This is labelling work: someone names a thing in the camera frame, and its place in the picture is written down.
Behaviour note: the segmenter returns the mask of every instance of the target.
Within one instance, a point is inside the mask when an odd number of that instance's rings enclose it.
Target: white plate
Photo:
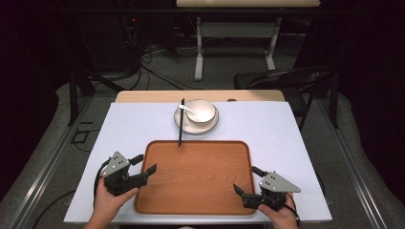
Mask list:
[[[193,100],[185,101],[184,106],[187,106],[192,101]],[[185,114],[185,110],[178,108],[175,111],[175,122],[178,127],[180,127],[181,112],[184,112],[183,119],[182,119],[182,130],[191,135],[201,135],[201,134],[211,130],[212,128],[214,128],[217,125],[218,120],[220,119],[218,110],[217,110],[217,108],[215,108],[215,115],[214,115],[212,121],[210,121],[206,125],[202,125],[202,124],[196,125],[190,119],[188,119],[187,115]]]

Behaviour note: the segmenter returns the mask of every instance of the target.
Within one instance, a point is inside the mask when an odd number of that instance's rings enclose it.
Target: white tabletop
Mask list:
[[[241,140],[250,151],[251,164],[275,171],[301,188],[295,194],[302,221],[331,220],[330,210],[313,171],[309,155],[287,102],[214,102],[220,120],[204,135],[183,135],[183,140]],[[178,103],[112,103],[90,154],[65,222],[85,223],[93,212],[93,185],[101,164],[120,151],[132,158],[144,154],[153,140],[177,140],[174,122]],[[131,166],[130,175],[140,172],[141,163]],[[260,177],[254,175],[256,193]],[[250,216],[142,215],[134,199],[125,203],[113,222],[141,224],[263,223],[269,221],[256,211]]]
[[[239,7],[239,8],[281,8],[319,7],[319,0],[177,0],[178,7]]]

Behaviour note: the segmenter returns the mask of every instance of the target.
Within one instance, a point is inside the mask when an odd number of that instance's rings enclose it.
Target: chopsticks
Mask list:
[[[182,106],[184,106],[184,99],[181,100]],[[184,117],[184,110],[180,109],[180,124],[179,124],[179,148],[181,146],[181,135],[182,135],[182,120]]]

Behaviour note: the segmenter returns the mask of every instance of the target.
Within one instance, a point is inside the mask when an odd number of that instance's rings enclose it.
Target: hand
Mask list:
[[[96,191],[95,209],[90,220],[84,228],[106,228],[117,215],[119,208],[138,193],[138,188],[115,197],[107,191],[104,178],[98,181]]]
[[[292,193],[286,194],[286,205],[295,210]],[[268,206],[261,204],[258,210],[271,219],[275,229],[298,229],[295,215],[286,207],[282,207],[276,212]]]

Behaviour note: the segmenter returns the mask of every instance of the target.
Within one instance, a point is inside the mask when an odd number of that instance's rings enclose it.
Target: wooden tray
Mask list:
[[[242,141],[152,141],[142,171],[158,170],[139,189],[135,209],[141,214],[250,215],[233,183],[254,193],[250,156]]]

